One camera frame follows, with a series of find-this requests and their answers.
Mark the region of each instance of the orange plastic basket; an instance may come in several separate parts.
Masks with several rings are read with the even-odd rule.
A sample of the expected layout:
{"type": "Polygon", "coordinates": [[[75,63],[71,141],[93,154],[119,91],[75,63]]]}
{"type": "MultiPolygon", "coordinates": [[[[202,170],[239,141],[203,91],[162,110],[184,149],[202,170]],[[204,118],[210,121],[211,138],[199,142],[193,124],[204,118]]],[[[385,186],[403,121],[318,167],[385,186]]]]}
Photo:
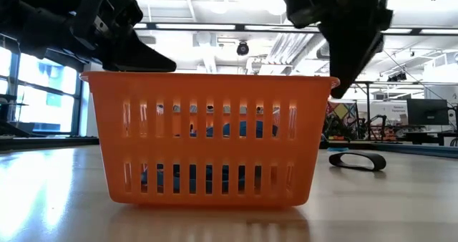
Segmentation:
{"type": "Polygon", "coordinates": [[[332,77],[214,74],[82,79],[94,98],[111,199],[160,205],[305,203],[338,85],[332,77]]]}

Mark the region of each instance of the computer monitor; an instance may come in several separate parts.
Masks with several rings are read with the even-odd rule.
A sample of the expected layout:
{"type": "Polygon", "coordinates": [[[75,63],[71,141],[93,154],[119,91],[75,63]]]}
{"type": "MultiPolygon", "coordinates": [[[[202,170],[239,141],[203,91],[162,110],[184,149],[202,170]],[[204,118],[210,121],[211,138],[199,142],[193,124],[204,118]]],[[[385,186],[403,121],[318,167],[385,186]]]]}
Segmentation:
{"type": "Polygon", "coordinates": [[[448,125],[446,100],[408,99],[409,125],[448,125]]]}

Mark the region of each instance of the window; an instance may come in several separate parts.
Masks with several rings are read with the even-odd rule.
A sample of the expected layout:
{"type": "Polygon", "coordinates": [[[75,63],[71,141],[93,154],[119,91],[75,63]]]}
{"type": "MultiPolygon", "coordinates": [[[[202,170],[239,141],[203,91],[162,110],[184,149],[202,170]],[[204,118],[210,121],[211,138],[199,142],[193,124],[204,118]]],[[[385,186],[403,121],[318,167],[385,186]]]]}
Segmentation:
{"type": "Polygon", "coordinates": [[[8,82],[5,80],[0,80],[0,95],[5,95],[8,90],[8,82]]]}
{"type": "Polygon", "coordinates": [[[19,80],[73,95],[76,89],[77,71],[49,59],[37,59],[21,54],[19,80]]]}
{"type": "Polygon", "coordinates": [[[16,106],[16,121],[34,122],[34,131],[71,132],[73,97],[19,85],[17,102],[26,106],[16,106]]]}
{"type": "Polygon", "coordinates": [[[9,76],[9,65],[11,64],[11,52],[0,47],[0,75],[9,76]]]}

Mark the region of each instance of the black strap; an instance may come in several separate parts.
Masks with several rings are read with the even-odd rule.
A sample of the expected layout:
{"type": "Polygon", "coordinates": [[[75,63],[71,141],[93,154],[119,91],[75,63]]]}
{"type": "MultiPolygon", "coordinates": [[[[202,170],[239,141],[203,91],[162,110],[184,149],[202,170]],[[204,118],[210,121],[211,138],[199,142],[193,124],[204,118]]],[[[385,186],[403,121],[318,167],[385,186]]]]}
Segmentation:
{"type": "Polygon", "coordinates": [[[383,170],[386,167],[386,161],[383,156],[376,153],[363,153],[357,151],[349,151],[344,153],[336,153],[329,157],[329,163],[340,168],[349,168],[352,170],[363,170],[363,171],[379,171],[383,170]],[[370,159],[374,164],[374,168],[368,168],[359,165],[346,164],[342,161],[342,156],[347,155],[358,155],[370,159]]]}

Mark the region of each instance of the wooden table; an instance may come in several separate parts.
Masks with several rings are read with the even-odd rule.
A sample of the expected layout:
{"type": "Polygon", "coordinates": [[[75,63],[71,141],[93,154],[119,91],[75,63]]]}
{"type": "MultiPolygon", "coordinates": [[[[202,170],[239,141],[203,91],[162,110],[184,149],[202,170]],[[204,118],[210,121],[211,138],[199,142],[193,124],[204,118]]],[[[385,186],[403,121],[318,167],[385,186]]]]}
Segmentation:
{"type": "Polygon", "coordinates": [[[97,146],[0,153],[0,241],[457,241],[458,161],[382,153],[365,173],[328,155],[307,204],[261,211],[113,203],[97,146]]]}

